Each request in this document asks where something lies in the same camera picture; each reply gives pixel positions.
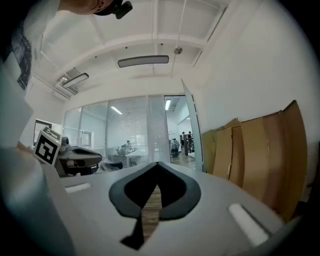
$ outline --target white foam strip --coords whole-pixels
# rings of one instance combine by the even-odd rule
[[[66,190],[66,192],[68,194],[70,194],[70,193],[78,192],[78,191],[81,191],[81,190],[86,190],[86,189],[89,189],[89,188],[91,188],[91,184],[83,183],[83,184],[79,184],[79,185],[75,185],[75,186],[65,187],[65,190]]]
[[[251,218],[240,204],[231,204],[228,209],[235,222],[239,225],[254,247],[269,239],[269,235],[254,221],[253,218]]]

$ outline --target ceiling light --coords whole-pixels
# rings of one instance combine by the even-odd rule
[[[122,115],[122,113],[115,107],[115,106],[112,106],[111,107],[115,112],[117,112],[119,115]]]
[[[168,110],[168,109],[169,109],[170,102],[171,102],[171,99],[167,99],[167,100],[166,100],[166,102],[165,102],[165,110]]]
[[[151,55],[120,59],[118,65],[120,68],[125,68],[144,64],[167,64],[168,62],[168,55]]]
[[[71,79],[70,81],[66,82],[64,85],[62,85],[63,88],[68,88],[70,86],[74,86],[75,84],[86,80],[89,78],[89,75],[87,73],[83,73],[81,75],[76,76],[75,78]]]

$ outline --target light fixture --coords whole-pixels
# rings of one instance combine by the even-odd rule
[[[74,86],[75,84],[80,83],[81,81],[86,80],[88,78],[89,78],[89,75],[87,73],[80,74],[80,75],[76,76],[75,78],[71,79],[70,81],[66,82],[64,85],[62,85],[62,87],[68,88],[70,86]]]
[[[167,99],[167,100],[166,100],[166,102],[165,102],[165,110],[168,110],[168,109],[169,109],[170,102],[171,102],[171,99]]]
[[[167,64],[168,62],[168,55],[151,55],[120,59],[118,65],[120,68],[125,68],[143,64]]]
[[[112,106],[111,107],[115,112],[117,112],[119,115],[122,115],[122,113],[115,107],[115,106]]]

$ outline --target desk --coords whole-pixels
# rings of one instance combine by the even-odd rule
[[[126,154],[126,164],[127,167],[130,167],[130,158],[140,158],[140,157],[147,157],[148,158],[148,147],[139,148],[136,151]]]

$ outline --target wooden floor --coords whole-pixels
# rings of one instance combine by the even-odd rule
[[[180,153],[178,157],[174,157],[172,163],[180,166],[186,166],[194,170],[196,169],[195,158],[185,156],[184,152]],[[159,210],[161,208],[161,192],[160,188],[156,186],[141,212],[142,229],[145,242],[157,228],[159,223]]]

